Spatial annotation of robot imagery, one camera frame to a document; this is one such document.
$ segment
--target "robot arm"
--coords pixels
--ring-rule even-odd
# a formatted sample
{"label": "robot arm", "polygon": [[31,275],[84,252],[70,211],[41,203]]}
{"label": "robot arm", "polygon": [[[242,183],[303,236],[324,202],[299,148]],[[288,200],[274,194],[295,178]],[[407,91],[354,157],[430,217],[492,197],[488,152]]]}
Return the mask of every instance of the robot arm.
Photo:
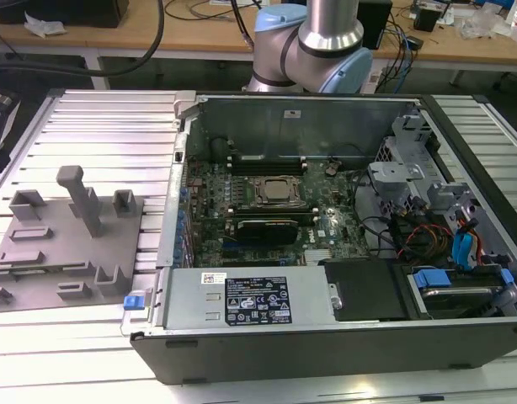
{"label": "robot arm", "polygon": [[355,93],[367,78],[357,0],[308,0],[263,8],[255,24],[248,91]]}

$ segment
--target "power cable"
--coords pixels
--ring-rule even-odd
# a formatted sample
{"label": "power cable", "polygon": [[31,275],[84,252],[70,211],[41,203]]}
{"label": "power cable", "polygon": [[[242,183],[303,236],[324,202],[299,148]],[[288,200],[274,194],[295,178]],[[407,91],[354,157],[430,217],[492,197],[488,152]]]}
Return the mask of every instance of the power cable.
{"label": "power cable", "polygon": [[137,70],[139,67],[144,66],[155,53],[161,40],[163,38],[163,31],[165,30],[165,14],[163,12],[163,0],[157,0],[157,12],[158,12],[158,22],[157,22],[157,33],[152,45],[147,50],[147,52],[131,63],[128,67],[123,69],[117,69],[112,71],[103,71],[103,70],[91,70],[91,69],[82,69],[79,67],[64,67],[58,66],[50,63],[41,63],[41,62],[33,62],[33,61],[18,61],[18,62],[8,62],[8,63],[0,63],[1,69],[16,69],[16,70],[31,70],[37,72],[51,72],[51,73],[60,73],[60,74],[71,74],[73,76],[86,76],[86,77],[116,77],[122,76],[124,74],[133,72]]}
{"label": "power cable", "polygon": [[[188,6],[188,10],[189,12],[195,16],[195,18],[190,18],[190,17],[182,17],[180,15],[176,15],[176,14],[173,14],[169,11],[169,8],[170,6],[175,2],[176,0],[170,0],[167,4],[165,4],[165,8],[164,8],[164,12],[166,15],[168,15],[169,17],[171,17],[172,19],[178,19],[180,21],[206,21],[208,19],[220,19],[220,17],[222,18],[222,21],[231,21],[231,22],[234,22],[236,21],[235,19],[231,19],[229,17],[227,17],[227,14],[230,14],[230,13],[234,13],[234,10],[231,9],[230,10],[227,10],[227,11],[224,11],[222,13],[216,13],[216,14],[212,14],[212,15],[207,15],[207,14],[203,14],[203,13],[199,13],[198,11],[195,10],[196,7],[200,6],[201,4],[204,4],[204,3],[208,3],[209,0],[204,0],[204,1],[201,1],[199,3],[196,3],[196,4],[193,4],[191,6]],[[257,6],[259,7],[260,6],[260,1],[257,0],[256,3],[253,2],[251,4],[246,4],[245,6],[241,6],[239,8],[247,8],[247,7],[252,7],[252,6]]]}
{"label": "power cable", "polygon": [[4,39],[4,37],[2,35],[0,35],[0,41],[8,48],[11,50],[11,52],[17,56],[17,58],[20,60],[20,61],[24,61],[24,58],[13,48],[13,46],[10,45],[10,43]]}

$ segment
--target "white label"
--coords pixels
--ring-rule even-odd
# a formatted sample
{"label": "white label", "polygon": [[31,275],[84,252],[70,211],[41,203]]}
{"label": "white label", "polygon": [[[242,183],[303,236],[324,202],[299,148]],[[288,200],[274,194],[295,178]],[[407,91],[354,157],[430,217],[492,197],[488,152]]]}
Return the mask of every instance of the white label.
{"label": "white label", "polygon": [[290,311],[288,310],[276,310],[273,311],[273,317],[288,317],[290,316]]}
{"label": "white label", "polygon": [[200,277],[202,284],[225,284],[226,272],[203,272]]}

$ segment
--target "warning label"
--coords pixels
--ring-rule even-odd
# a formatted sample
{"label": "warning label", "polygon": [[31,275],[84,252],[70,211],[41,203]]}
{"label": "warning label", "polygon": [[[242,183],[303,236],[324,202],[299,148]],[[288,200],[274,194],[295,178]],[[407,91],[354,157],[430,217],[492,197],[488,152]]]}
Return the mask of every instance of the warning label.
{"label": "warning label", "polygon": [[285,277],[226,279],[225,297],[231,327],[292,323]]}

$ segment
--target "blue clip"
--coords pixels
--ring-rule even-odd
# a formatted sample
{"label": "blue clip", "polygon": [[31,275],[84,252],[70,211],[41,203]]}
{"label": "blue clip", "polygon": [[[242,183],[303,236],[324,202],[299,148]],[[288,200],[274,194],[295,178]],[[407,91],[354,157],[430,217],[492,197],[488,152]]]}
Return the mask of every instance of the blue clip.
{"label": "blue clip", "polygon": [[453,261],[457,265],[461,265],[465,271],[472,270],[472,267],[468,265],[468,257],[470,256],[473,243],[473,235],[464,231],[458,231],[455,234],[455,238],[453,238],[451,256],[453,257]]}
{"label": "blue clip", "polygon": [[451,286],[450,278],[444,269],[420,269],[413,278],[418,289]]}
{"label": "blue clip", "polygon": [[124,298],[124,310],[143,310],[144,309],[144,296],[126,296]]}
{"label": "blue clip", "polygon": [[502,279],[504,280],[505,284],[514,284],[513,275],[508,269],[502,268],[500,274],[502,275]]}

